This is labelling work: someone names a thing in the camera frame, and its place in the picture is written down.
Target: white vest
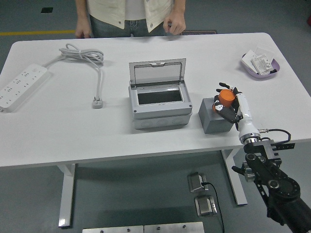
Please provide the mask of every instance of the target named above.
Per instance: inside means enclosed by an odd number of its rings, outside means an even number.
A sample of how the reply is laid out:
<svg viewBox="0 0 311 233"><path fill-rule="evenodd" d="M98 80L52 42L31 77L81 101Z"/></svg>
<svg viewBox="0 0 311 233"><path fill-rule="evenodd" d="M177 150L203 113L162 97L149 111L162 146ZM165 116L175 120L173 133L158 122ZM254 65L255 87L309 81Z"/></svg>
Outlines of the white vest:
<svg viewBox="0 0 311 233"><path fill-rule="evenodd" d="M94 18L124 29L126 0L87 0L87 10ZM173 7L173 0L144 0L148 32L151 32Z"/></svg>

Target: power cord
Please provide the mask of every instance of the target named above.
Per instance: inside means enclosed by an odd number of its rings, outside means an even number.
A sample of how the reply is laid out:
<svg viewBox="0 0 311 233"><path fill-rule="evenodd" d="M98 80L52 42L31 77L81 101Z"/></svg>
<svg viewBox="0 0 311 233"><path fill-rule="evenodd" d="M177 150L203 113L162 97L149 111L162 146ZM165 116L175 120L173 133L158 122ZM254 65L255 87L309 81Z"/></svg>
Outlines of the power cord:
<svg viewBox="0 0 311 233"><path fill-rule="evenodd" d="M77 60L84 60L90 62L92 65L95 66L95 68L98 70L98 82L97 82L97 90L96 90L96 96L94 97L92 106L93 108L102 108L104 103L102 101L102 98L100 97L100 86L101 86L101 78L102 78L102 72L100 69L100 66L103 65L104 63L104 54L100 50L93 50L93 49L88 49L88 50L80 50L73 44L67 43L66 48L59 49L62 54L49 61L43 67L48 67L51 64L64 60L66 58L73 58Z"/></svg>
<svg viewBox="0 0 311 233"><path fill-rule="evenodd" d="M202 183L201 183L202 186L207 185L207 184L210 184L210 185L214 188L214 191L215 191L215 194L216 194L217 205L218 205L218 208L219 208L220 218L221 218L221 220L222 220L223 233L225 233L224 219L223 219L222 211L221 211L221 209L220 209L217 191L216 191L216 189L215 189L215 187L214 187L214 185L213 185L212 183L210 183L210 182L202 182Z"/></svg>
<svg viewBox="0 0 311 233"><path fill-rule="evenodd" d="M285 141L272 143L271 146L279 146L279 145L288 143L288 142L291 140L292 135L291 135L288 131L282 130L282 129L266 129L266 130L262 130L262 133L268 133L268 132L272 132L272 131L279 131L279 132L286 133L287 136L288 136L288 138L287 138L287 140L285 140ZM262 141L262 140L265 140L265 139L270 140L269 137L263 137L263 138L261 138L261 141Z"/></svg>

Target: black cable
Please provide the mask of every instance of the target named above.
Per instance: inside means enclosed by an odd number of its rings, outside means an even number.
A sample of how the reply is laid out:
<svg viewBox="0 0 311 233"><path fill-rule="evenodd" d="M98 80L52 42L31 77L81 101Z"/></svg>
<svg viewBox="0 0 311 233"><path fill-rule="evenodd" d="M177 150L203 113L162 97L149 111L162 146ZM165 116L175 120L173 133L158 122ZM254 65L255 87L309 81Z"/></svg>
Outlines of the black cable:
<svg viewBox="0 0 311 233"><path fill-rule="evenodd" d="M261 140L261 141L262 141L262 140L271 140L271 138L269 138L269 137L263 137L263 138L261 138L260 140Z"/></svg>
<svg viewBox="0 0 311 233"><path fill-rule="evenodd" d="M220 209L220 205L219 205L219 201L218 201L217 191L216 191L216 189L215 189L214 185L213 185L212 183L210 183L210 182L202 182L201 184L202 184L202 186L204 186L204 185L206 185L206 184L210 184L210 185L212 185L212 186L213 186L213 188L214 188L214 190L215 190L216 200L217 200L217 205L218 205L218 208L219 208L219 213L220 213L220 218L221 218L221 220L222 220L223 233L225 233L225 226L224 226L223 214L222 214L222 211L221 211L221 209Z"/></svg>
<svg viewBox="0 0 311 233"><path fill-rule="evenodd" d="M284 133L286 133L286 134L288 135L288 139L287 139L287 140L281 141L281 142L272 143L271 146L279 146L279 145L281 145L281 144L287 143L287 142L289 142L289 141L291 140L291 137L292 137L291 134L290 134L288 131L286 131L286 130L282 130L282 129L270 129L270 130L268 130L268 131L280 131L280 132L284 132Z"/></svg>

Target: human hand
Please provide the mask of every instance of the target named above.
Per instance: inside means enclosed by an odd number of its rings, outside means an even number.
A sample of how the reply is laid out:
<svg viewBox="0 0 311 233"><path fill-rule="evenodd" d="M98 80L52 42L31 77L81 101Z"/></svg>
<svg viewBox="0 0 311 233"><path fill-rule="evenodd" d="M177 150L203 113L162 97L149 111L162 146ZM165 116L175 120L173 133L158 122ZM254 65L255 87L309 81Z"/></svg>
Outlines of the human hand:
<svg viewBox="0 0 311 233"><path fill-rule="evenodd" d="M75 36L81 38L91 38L91 27L87 18L78 17Z"/></svg>
<svg viewBox="0 0 311 233"><path fill-rule="evenodd" d="M163 28L166 33L178 35L186 29L184 13L179 11L172 12L164 19Z"/></svg>

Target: purple tray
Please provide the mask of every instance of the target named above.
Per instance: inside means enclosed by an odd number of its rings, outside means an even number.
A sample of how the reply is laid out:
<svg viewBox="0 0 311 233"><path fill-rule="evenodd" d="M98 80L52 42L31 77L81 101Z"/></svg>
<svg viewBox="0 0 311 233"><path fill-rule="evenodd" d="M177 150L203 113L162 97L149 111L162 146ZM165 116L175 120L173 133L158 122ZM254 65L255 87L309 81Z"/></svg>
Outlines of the purple tray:
<svg viewBox="0 0 311 233"><path fill-rule="evenodd" d="M253 77L255 77L255 78L268 78L268 77L273 77L273 76L275 76L276 74L277 74L277 72L280 70L280 65L277 63L277 61L276 60L272 60L272 62L271 62L271 65L272 65L272 67L273 67L273 69L276 69L276 72L275 73L272 73L272 74L266 74L266 75L260 75L260 74L257 74L257 73L255 73L255 72L253 72L250 68L248 68L246 65L244 65L244 63L243 62L241 62L242 63L242 65L244 66L244 68L246 69L246 71L250 74L250 75L252 75Z"/></svg>

